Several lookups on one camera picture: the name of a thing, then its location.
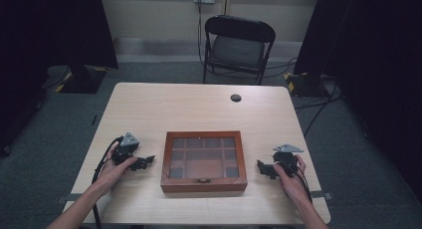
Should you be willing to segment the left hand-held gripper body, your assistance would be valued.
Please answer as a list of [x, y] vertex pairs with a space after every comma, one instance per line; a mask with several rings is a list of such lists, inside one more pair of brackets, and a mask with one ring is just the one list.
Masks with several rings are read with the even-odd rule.
[[127, 132], [118, 140], [118, 145], [111, 154], [111, 160], [115, 165], [119, 165], [132, 157], [133, 152], [139, 147], [139, 140], [131, 133]]

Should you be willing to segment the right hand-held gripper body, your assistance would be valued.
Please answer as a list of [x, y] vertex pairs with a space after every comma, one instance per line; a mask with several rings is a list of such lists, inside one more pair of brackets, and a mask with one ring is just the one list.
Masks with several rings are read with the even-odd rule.
[[295, 152], [302, 153], [303, 150], [290, 144], [283, 144], [274, 147], [274, 151], [274, 162], [284, 169], [287, 176], [293, 177], [298, 172], [298, 160]]

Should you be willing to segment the wooden box with glass lid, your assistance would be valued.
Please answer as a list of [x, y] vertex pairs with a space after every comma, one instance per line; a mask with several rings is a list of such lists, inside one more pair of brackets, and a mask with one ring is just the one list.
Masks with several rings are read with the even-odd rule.
[[164, 193], [242, 192], [247, 185], [238, 130], [167, 133], [160, 182]]

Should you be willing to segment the person's left hand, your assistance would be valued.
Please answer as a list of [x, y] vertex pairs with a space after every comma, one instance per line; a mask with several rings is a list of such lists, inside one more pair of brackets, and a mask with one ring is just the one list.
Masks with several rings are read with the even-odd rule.
[[111, 159], [114, 151], [115, 146], [113, 146], [107, 154], [106, 162], [97, 181], [95, 182], [95, 185], [100, 189], [101, 195], [105, 195], [127, 171], [127, 169], [136, 162], [136, 158], [132, 156], [121, 164], [115, 165]]

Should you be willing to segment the person's right hand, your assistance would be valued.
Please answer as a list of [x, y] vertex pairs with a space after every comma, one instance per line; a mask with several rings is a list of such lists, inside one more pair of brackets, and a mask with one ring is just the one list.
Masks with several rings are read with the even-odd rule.
[[274, 164], [275, 171], [281, 178], [282, 188], [294, 204], [298, 201], [304, 201], [305, 199], [311, 202], [305, 184], [304, 172], [306, 170], [306, 164], [298, 154], [296, 155], [296, 158], [298, 160], [299, 169], [298, 174], [295, 177], [288, 177], [283, 168], [278, 164]]

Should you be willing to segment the black stand base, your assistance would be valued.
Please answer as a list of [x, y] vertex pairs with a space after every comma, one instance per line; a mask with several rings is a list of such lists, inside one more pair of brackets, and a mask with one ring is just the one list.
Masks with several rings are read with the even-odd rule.
[[95, 94], [107, 70], [104, 68], [70, 65], [70, 72], [56, 88], [57, 93], [62, 94]]
[[327, 98], [329, 93], [320, 78], [308, 74], [284, 74], [289, 92], [297, 98]]

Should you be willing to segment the black folding chair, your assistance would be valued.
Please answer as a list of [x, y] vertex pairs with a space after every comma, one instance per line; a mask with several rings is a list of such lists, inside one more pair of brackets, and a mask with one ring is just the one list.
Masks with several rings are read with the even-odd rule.
[[276, 39], [275, 30], [267, 23], [229, 15], [217, 15], [205, 22], [205, 60], [207, 67], [232, 70], [256, 76], [262, 83], [268, 59]]

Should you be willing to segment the dark curtain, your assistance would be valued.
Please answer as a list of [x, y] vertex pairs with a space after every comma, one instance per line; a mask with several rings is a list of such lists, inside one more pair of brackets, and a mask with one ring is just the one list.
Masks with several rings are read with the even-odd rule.
[[422, 0], [316, 0], [295, 72], [340, 79], [422, 202]]

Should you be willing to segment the grey table bracket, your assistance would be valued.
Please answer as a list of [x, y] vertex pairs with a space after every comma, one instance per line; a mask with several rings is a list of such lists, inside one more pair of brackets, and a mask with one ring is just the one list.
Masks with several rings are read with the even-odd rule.
[[59, 195], [56, 200], [58, 204], [65, 204], [68, 201], [74, 201], [74, 194], [70, 193], [67, 195]]
[[325, 200], [332, 200], [332, 194], [330, 192], [324, 192], [322, 190], [311, 191], [312, 198], [324, 198]]

